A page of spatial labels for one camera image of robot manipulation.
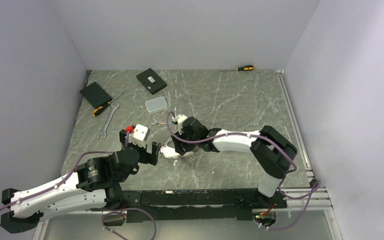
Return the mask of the metal oval key organizer plate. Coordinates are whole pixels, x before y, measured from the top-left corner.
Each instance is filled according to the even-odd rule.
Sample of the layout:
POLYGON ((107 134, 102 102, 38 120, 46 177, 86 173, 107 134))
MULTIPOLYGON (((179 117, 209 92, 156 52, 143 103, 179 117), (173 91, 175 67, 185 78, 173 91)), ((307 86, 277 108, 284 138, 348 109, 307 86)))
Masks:
POLYGON ((166 159, 179 160, 190 158, 194 156, 198 151, 198 148, 194 148, 192 151, 188 151, 184 155, 181 155, 175 151, 174 142, 171 138, 169 138, 162 144, 159 153, 166 159))

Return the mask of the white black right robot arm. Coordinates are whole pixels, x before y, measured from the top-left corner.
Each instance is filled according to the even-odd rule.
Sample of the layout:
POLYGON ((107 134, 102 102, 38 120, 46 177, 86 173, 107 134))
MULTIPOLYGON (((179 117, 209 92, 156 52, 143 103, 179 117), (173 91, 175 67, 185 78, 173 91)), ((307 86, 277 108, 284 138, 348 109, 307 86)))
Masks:
POLYGON ((183 114, 168 118, 177 125, 171 132, 175 152, 181 156, 200 148, 204 152, 239 152, 252 154, 263 169, 255 194, 256 203, 267 208, 275 201, 275 192, 289 173, 297 170, 297 148, 274 127, 266 125, 256 131, 208 129, 195 117, 183 114))

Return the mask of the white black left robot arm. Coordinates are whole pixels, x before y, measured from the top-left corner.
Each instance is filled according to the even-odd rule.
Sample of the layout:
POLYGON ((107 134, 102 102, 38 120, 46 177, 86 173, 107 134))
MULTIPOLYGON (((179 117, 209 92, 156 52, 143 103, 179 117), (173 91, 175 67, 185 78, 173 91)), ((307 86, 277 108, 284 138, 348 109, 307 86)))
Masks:
POLYGON ((139 172, 140 164, 158 163, 160 144, 140 145, 129 135, 119 151, 94 151, 96 157, 76 161, 65 175, 40 186, 2 191, 1 202, 7 212, 0 216, 0 227, 11 234, 37 227, 39 222, 81 210, 121 210, 138 208, 140 194, 123 192, 121 183, 139 172))

